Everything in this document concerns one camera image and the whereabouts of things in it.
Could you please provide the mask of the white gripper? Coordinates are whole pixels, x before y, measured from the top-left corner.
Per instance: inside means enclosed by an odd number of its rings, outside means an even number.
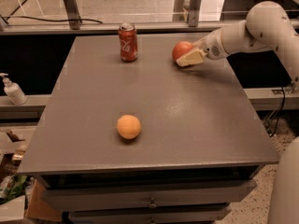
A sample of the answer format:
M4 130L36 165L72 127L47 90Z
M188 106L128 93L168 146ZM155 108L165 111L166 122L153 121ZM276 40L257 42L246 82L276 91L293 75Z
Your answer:
M207 56L210 60L219 60L229 56L222 43L222 32L220 28L206 35L202 39L193 42L195 49L190 50L176 60L180 67L202 63Z

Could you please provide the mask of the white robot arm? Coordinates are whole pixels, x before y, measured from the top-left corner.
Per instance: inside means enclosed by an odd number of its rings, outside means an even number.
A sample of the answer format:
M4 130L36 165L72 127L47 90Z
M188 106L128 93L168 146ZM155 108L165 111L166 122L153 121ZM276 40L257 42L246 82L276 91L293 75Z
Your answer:
M299 34L283 7L264 1L247 17L197 40L189 50L181 49L174 61L184 67L219 60L238 52L273 50L291 78L288 90L298 90ZM299 224L299 137L283 152L271 194L267 224Z

